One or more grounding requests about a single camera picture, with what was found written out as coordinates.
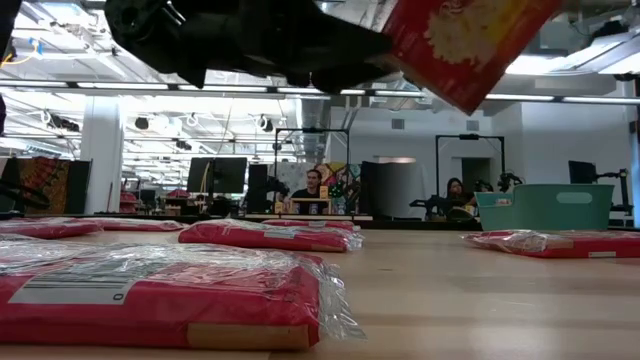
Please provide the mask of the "white square pillar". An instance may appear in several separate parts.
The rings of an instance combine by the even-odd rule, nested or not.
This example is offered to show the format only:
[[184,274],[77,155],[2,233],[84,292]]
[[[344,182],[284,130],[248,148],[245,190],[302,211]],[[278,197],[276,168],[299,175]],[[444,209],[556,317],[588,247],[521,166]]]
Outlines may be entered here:
[[80,158],[91,163],[86,214],[119,211],[124,128],[119,98],[85,98]]

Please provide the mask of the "colourful mural panel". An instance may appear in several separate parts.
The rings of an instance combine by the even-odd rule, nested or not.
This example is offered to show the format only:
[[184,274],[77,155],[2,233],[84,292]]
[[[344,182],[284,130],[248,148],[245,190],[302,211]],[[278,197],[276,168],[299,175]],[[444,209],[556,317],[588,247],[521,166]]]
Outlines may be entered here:
[[321,186],[327,188],[331,213],[355,215],[359,211],[361,194],[361,165],[341,162],[317,164]]

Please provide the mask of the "person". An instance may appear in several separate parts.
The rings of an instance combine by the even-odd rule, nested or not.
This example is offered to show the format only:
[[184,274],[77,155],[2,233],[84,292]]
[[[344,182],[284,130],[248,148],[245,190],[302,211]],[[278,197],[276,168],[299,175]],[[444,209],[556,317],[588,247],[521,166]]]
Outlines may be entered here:
[[446,212],[449,221],[471,221],[475,218],[475,195],[464,189],[460,179],[451,178],[448,181],[446,200],[450,205]]
[[302,215],[326,215],[329,213],[328,203],[319,201],[321,187],[321,173],[311,169],[306,173],[306,187],[295,191],[291,195],[294,207],[298,214]]

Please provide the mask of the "red plastic-wrapped popcorn bag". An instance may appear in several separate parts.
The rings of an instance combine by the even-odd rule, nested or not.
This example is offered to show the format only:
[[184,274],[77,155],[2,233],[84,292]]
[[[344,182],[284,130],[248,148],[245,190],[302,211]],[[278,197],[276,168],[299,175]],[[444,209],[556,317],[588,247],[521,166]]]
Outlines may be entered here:
[[397,0],[383,28],[415,85],[470,115],[563,0]]
[[61,239],[101,232],[91,220],[75,218],[14,218],[0,221],[0,234],[17,234],[39,239]]
[[640,232],[500,230],[462,238],[482,249],[536,258],[640,258]]
[[303,350],[361,336],[342,280],[316,256],[0,241],[0,343]]
[[181,231],[178,237],[180,243],[189,244],[336,253],[357,250],[364,239],[360,231],[282,227],[236,219],[197,222]]
[[105,231],[172,232],[181,231],[187,227],[186,224],[173,220],[97,218],[94,222]]
[[282,227],[336,228],[351,232],[360,231],[360,227],[351,221],[268,219],[264,220],[263,224]]

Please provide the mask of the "teal plastic basket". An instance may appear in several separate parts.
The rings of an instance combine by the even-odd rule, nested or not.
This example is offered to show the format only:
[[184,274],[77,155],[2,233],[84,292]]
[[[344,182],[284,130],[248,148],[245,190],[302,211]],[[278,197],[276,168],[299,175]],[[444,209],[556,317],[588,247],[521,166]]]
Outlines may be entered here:
[[605,230],[614,187],[603,184],[524,184],[509,193],[477,192],[485,231]]

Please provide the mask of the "black metal rig frame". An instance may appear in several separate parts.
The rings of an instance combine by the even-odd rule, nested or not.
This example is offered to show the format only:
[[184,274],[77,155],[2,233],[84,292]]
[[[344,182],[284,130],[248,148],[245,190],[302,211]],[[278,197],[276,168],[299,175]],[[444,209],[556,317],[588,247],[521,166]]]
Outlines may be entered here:
[[328,140],[334,133],[338,134],[338,139],[346,139],[343,161],[327,160],[324,155],[327,145],[323,144],[319,158],[274,162],[268,167],[268,174],[279,182],[273,194],[274,203],[281,204],[277,212],[297,215],[353,215],[357,212],[360,165],[349,162],[348,131],[315,127],[277,129],[275,155],[280,147],[285,147],[289,141],[295,144],[297,140],[303,144],[309,140],[315,151],[320,138]]
[[490,140],[498,140],[500,142],[500,166],[501,166],[501,170],[500,170],[500,174],[505,173],[506,172],[506,155],[505,155],[505,150],[506,150],[506,146],[505,146],[505,137],[504,136],[495,136],[495,135],[480,135],[477,133],[467,133],[467,134],[458,134],[458,135],[451,135],[451,134],[438,134],[435,135],[435,186],[436,186],[436,192],[438,194],[440,194],[440,146],[439,146],[439,142],[442,138],[447,138],[447,139],[457,139],[457,140],[461,140],[461,141],[479,141],[480,139],[484,139],[486,140],[490,145],[491,143],[489,142]]

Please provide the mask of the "grey partition panel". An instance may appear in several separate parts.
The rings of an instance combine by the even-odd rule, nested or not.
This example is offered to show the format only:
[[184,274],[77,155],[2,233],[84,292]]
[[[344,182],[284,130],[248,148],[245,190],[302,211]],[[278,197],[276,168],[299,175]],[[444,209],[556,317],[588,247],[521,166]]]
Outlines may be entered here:
[[360,172],[359,212],[378,218],[420,218],[412,208],[414,200],[424,199],[422,167],[417,163],[363,162]]

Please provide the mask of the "black upright panel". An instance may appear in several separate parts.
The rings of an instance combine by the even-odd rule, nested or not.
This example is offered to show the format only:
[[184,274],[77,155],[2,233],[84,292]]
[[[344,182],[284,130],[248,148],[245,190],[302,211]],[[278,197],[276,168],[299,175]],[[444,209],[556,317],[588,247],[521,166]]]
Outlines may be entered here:
[[246,195],[246,208],[248,213],[264,213],[268,208],[267,182],[267,165],[255,164],[249,166],[248,191]]

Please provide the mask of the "dark computer monitor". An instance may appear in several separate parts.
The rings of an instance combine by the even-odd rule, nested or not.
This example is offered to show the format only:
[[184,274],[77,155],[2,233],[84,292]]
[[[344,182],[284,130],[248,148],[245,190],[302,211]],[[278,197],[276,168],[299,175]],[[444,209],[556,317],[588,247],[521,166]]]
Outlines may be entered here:
[[192,158],[187,191],[192,193],[240,194],[244,192],[247,159]]

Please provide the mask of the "orange patterned display board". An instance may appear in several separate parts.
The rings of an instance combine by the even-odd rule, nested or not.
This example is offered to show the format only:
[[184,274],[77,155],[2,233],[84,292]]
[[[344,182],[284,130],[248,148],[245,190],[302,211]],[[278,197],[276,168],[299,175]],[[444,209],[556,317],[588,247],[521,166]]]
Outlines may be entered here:
[[0,158],[0,213],[83,214],[92,162]]

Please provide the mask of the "black aluminium table frame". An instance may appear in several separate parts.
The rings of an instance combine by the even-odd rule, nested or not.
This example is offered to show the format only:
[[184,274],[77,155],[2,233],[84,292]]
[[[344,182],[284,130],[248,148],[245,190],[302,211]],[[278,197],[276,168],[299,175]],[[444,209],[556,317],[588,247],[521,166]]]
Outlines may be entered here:
[[[219,219],[219,216],[210,215],[136,215],[136,214],[117,214],[117,213],[99,213],[99,214],[80,214],[68,215],[68,218],[122,218],[122,219],[143,219],[158,221],[176,221],[184,224],[194,224],[199,221]],[[250,222],[262,222],[268,219],[288,219],[288,220],[311,220],[311,221],[343,221],[348,220],[355,225],[366,230],[424,230],[424,231],[480,231],[482,225],[478,222],[448,222],[448,221],[418,221],[418,220],[400,220],[400,219],[382,219],[371,216],[312,216],[312,215],[272,215],[272,214],[250,214],[245,217],[238,217],[238,220],[246,220]]]

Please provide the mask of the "silver ventilation duct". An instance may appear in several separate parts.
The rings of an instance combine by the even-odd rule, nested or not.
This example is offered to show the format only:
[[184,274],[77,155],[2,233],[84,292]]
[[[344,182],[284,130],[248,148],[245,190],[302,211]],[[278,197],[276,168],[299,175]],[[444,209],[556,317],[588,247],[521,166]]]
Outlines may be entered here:
[[331,127],[331,104],[329,100],[303,98],[299,116],[300,135],[304,159],[307,162],[321,163],[325,156],[327,135]]

